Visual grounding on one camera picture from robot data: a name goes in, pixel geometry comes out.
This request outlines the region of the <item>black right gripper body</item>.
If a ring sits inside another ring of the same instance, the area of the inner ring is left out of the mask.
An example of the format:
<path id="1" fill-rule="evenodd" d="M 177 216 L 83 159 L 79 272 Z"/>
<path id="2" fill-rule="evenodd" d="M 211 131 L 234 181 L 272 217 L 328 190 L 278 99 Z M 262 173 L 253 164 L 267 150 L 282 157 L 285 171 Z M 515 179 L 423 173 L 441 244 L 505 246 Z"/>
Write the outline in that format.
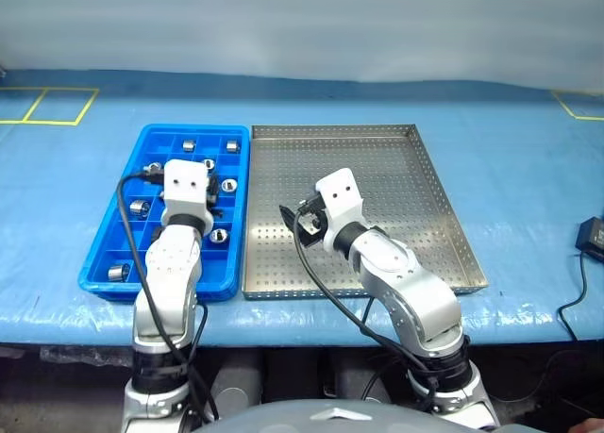
<path id="1" fill-rule="evenodd" d="M 303 200 L 297 210 L 301 216 L 310 216 L 314 230 L 321 236 L 327 232 L 326 204 L 319 192 Z"/>

